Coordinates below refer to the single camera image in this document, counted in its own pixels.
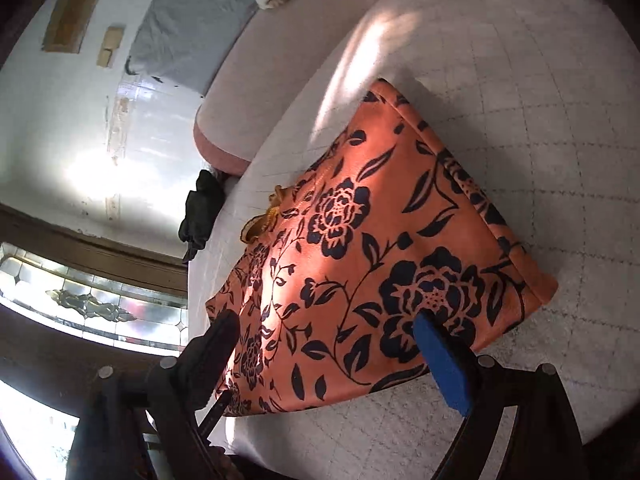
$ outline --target sunlight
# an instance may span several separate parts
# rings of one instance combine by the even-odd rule
[[[0,381],[0,420],[38,480],[64,480],[78,419]]]
[[[226,442],[231,446],[236,436],[236,418],[234,416],[225,417]]]
[[[91,200],[113,196],[135,198],[153,211],[180,221],[184,217],[184,200],[192,187],[182,179],[165,187],[165,177],[151,164],[110,157],[106,152],[85,152],[76,156],[66,172],[74,189]]]
[[[358,25],[324,94],[310,143],[314,142],[318,133],[328,124],[331,110],[352,102],[373,78],[380,75],[380,61],[411,38],[417,23],[418,14],[415,12],[401,16],[386,12]]]

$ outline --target wooden door frame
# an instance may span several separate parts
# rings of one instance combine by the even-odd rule
[[[178,258],[86,236],[2,204],[0,241],[116,282],[187,296],[187,266]]]

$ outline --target white wall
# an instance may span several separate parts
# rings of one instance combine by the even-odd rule
[[[0,202],[85,234],[179,254],[177,237],[110,222],[104,199],[83,194],[68,171],[79,154],[106,153],[116,89],[151,0],[99,0],[80,54],[41,51],[55,2],[42,6],[0,71]],[[105,69],[96,59],[110,25],[126,31],[113,67]]]

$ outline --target black leaf print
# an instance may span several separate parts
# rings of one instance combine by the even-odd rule
[[[316,300],[314,304],[322,305],[327,303],[336,293],[336,291],[340,288],[340,285],[332,285],[327,290],[325,290],[320,297]]]
[[[418,151],[418,153],[420,153],[421,155],[433,155],[433,152],[429,149],[429,147],[422,142],[421,140],[416,140],[415,141],[415,149]]]
[[[501,284],[494,282],[491,286],[491,291],[489,291],[489,297],[486,300],[486,318],[491,326],[494,325],[498,314],[500,314],[502,310],[502,300],[504,299],[505,290],[506,284],[503,281]]]
[[[444,148],[438,153],[438,162],[441,162],[443,165],[448,158],[453,158],[453,154],[447,148]]]
[[[322,401],[324,401],[324,394],[326,393],[326,381],[324,380],[324,375],[318,377],[316,381],[316,397]]]
[[[477,205],[484,200],[484,196],[482,196],[480,193],[472,193],[469,197],[469,200],[473,205]]]
[[[429,181],[429,174],[429,170],[425,171],[418,179],[418,182],[415,183],[414,193],[411,195],[409,203],[402,210],[403,213],[416,211],[417,209],[420,209],[425,202],[427,202],[427,199],[431,194],[431,186],[427,185]]]
[[[465,312],[465,316],[467,317],[478,317],[478,314],[482,312],[482,306],[479,303],[474,303],[470,308],[468,308]]]
[[[280,214],[283,218],[295,218],[300,214],[300,212],[295,208],[291,208],[287,209],[286,211],[282,211]]]
[[[372,301],[369,301],[369,303],[363,303],[353,309],[353,311],[362,319],[364,319],[364,321],[369,323],[370,326],[372,326],[373,328],[378,328],[378,326],[380,325],[380,320],[378,319],[378,316],[370,312],[371,310],[373,312],[377,312],[378,314],[382,314],[382,307],[377,303],[373,303]]]
[[[300,299],[305,302],[305,308],[310,308],[316,300],[316,280],[305,278],[305,286],[300,289]]]
[[[369,233],[362,233],[362,252],[372,266],[380,261],[380,245]]]
[[[356,130],[349,136],[349,144],[357,146],[367,140],[367,134],[363,130]]]
[[[508,334],[509,332],[511,332],[511,330],[513,330],[514,328],[516,328],[517,326],[521,325],[522,322],[521,321],[515,321],[513,323],[511,323],[503,332],[503,334]]]
[[[367,92],[367,95],[364,96],[364,99],[362,101],[365,103],[377,103],[378,98],[371,90],[369,90]]]
[[[354,325],[351,328],[347,328],[345,330],[340,330],[340,327],[338,327],[338,336],[335,338],[335,340],[338,343],[344,343],[347,338],[353,333],[353,331],[356,330],[357,327],[357,325]]]
[[[358,173],[356,182],[363,181],[365,178],[376,174],[380,170],[380,168],[382,168],[386,163],[389,162],[389,159],[391,158],[391,155],[393,154],[395,148],[396,147],[394,146],[382,155],[377,156],[376,158],[372,158],[369,162],[367,162],[360,170],[360,173]]]
[[[300,400],[305,400],[305,385],[302,382],[302,374],[300,373],[300,367],[296,363],[291,371],[291,386],[296,397]]]
[[[413,243],[414,241],[411,240],[411,236],[406,231],[404,233],[400,233],[400,235],[398,236],[398,249],[400,249],[401,251],[404,251],[408,247],[411,247]]]
[[[338,175],[340,175],[340,172],[342,171],[343,166],[344,166],[344,157],[340,159],[340,162],[338,162],[338,165],[335,167],[334,174],[332,174],[331,178],[335,178]]]
[[[401,105],[407,105],[409,104],[409,101],[407,100],[406,97],[404,97],[402,94],[398,94],[398,97],[396,98],[396,108],[398,108]]]
[[[260,334],[262,335],[262,338],[267,339],[270,338],[273,335],[273,330],[271,328],[267,328],[264,325],[260,325]]]
[[[282,314],[282,319],[287,319],[289,316],[291,316],[291,314],[293,314],[294,312],[299,311],[299,310],[300,310],[299,304],[291,303],[284,310],[284,314]]]
[[[445,216],[444,218],[441,218],[440,220],[438,220],[437,217],[434,218],[433,221],[429,225],[427,225],[427,227],[418,231],[418,234],[420,236],[424,236],[425,238],[431,238],[435,236],[444,229],[444,226],[447,225],[452,216],[453,214],[450,214],[448,216]]]
[[[351,369],[355,363],[356,372],[362,370],[369,362],[369,345],[371,344],[371,334],[365,334],[359,338],[351,347],[351,351],[344,356],[344,367],[351,374]]]
[[[498,241],[498,245],[502,249],[502,254],[500,255],[500,259],[506,258],[507,256],[509,256],[509,253],[511,252],[511,244],[509,243],[508,238],[505,236],[501,236],[500,238],[498,238],[497,241]]]
[[[291,355],[295,354],[296,349],[298,348],[298,338],[296,333],[292,330],[287,330],[287,347],[289,347]]]
[[[322,187],[320,188],[320,191],[318,191],[318,193],[316,194],[316,198],[315,200],[313,200],[313,204],[315,204],[316,202],[318,202],[318,199],[322,196],[322,194],[324,193],[324,190],[326,189],[326,182],[322,183]]]
[[[488,224],[507,225],[507,222],[504,221],[504,218],[502,218],[502,215],[493,204],[489,204],[486,213],[484,213],[484,220]]]
[[[302,353],[311,357],[314,361],[321,361],[324,359],[325,355],[331,355],[327,346],[319,339],[314,339],[305,343],[302,347]]]
[[[273,399],[273,397],[269,397],[269,402],[273,405],[273,407],[278,410],[278,412],[280,413],[287,413],[287,410],[285,410],[282,406],[280,406],[275,399]]]
[[[409,379],[415,379],[416,377],[420,377],[426,373],[428,373],[429,367],[425,365],[418,365],[415,368],[411,368],[410,370],[402,370],[401,372],[393,372],[386,377],[380,379],[376,384],[374,384],[369,393],[379,392],[380,390],[385,390],[390,386],[395,386],[396,384],[404,383]]]
[[[262,311],[262,315],[260,316],[260,321],[265,321],[269,317],[270,313],[271,313],[271,305],[268,304]]]

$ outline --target black cloth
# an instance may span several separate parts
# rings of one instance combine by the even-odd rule
[[[196,191],[190,191],[187,196],[185,217],[178,229],[180,240],[189,244],[182,259],[184,263],[193,260],[196,253],[204,249],[224,203],[222,184],[209,171],[201,170]]]

